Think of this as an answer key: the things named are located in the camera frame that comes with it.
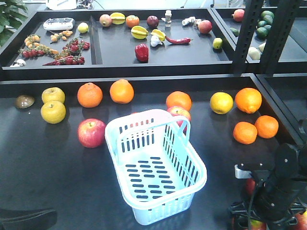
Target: white object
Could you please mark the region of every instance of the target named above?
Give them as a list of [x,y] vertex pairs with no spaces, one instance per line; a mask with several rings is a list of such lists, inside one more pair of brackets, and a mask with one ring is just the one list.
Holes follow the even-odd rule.
[[75,25],[73,18],[49,18],[43,24],[45,30],[71,30]]
[[77,8],[76,0],[46,0],[46,6],[51,10],[73,10]]
[[[181,127],[178,120],[184,121]],[[138,223],[149,225],[188,209],[195,192],[204,187],[207,170],[189,142],[189,132],[185,117],[161,109],[107,124],[106,143],[118,183]]]

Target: pomegranate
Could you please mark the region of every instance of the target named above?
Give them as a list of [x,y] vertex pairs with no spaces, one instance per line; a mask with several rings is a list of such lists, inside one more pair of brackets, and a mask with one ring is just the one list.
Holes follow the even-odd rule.
[[110,15],[108,14],[103,14],[99,18],[99,22],[103,27],[109,27],[112,24],[112,19]]

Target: lemon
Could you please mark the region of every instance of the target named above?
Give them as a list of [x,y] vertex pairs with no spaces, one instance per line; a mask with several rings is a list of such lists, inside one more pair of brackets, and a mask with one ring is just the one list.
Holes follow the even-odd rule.
[[50,124],[60,123],[66,116],[65,105],[59,101],[47,102],[40,109],[40,114]]
[[216,92],[210,99],[210,107],[216,114],[228,113],[233,105],[232,97],[225,92]]
[[213,40],[212,46],[214,49],[220,49],[222,48],[222,45],[223,45],[223,40],[221,38],[217,37]]

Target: red apple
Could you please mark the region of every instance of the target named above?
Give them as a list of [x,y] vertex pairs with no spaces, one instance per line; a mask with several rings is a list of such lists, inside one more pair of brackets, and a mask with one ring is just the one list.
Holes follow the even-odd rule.
[[245,13],[244,9],[237,9],[235,10],[234,14],[232,14],[232,17],[236,22],[240,23],[243,21],[244,13]]
[[105,141],[106,125],[96,118],[82,121],[78,127],[78,139],[87,148],[96,148]]
[[212,30],[212,23],[209,20],[203,20],[198,24],[198,30],[201,34],[208,34]]
[[255,180],[253,178],[248,178],[245,182],[245,189],[249,196],[253,194],[253,191],[255,189]]
[[[185,110],[184,108],[180,106],[172,106],[167,109],[167,111],[172,115],[172,116],[184,116],[186,117],[189,121],[191,121],[191,114],[189,113],[188,110]],[[178,125],[181,126],[183,121],[177,121]]]
[[307,230],[307,211],[303,214],[296,214],[297,224],[291,230]]

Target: orange fruit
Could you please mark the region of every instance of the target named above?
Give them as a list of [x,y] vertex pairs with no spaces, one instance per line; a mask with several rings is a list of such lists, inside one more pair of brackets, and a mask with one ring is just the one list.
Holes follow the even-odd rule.
[[274,117],[263,115],[258,117],[255,122],[255,127],[257,128],[259,137],[272,138],[277,134],[279,125]]
[[78,102],[85,108],[94,108],[102,101],[102,90],[99,86],[88,82],[78,89]]
[[235,102],[239,110],[253,114],[260,108],[262,96],[256,89],[243,88],[236,94]]
[[192,100],[187,93],[181,91],[174,91],[166,98],[166,106],[168,108],[173,106],[180,106],[185,110],[190,111],[192,107]]
[[257,129],[253,124],[241,121],[236,124],[233,131],[233,136],[236,141],[249,145],[255,142],[257,137]]
[[116,103],[128,104],[134,97],[133,86],[126,79],[117,80],[111,85],[110,96]]

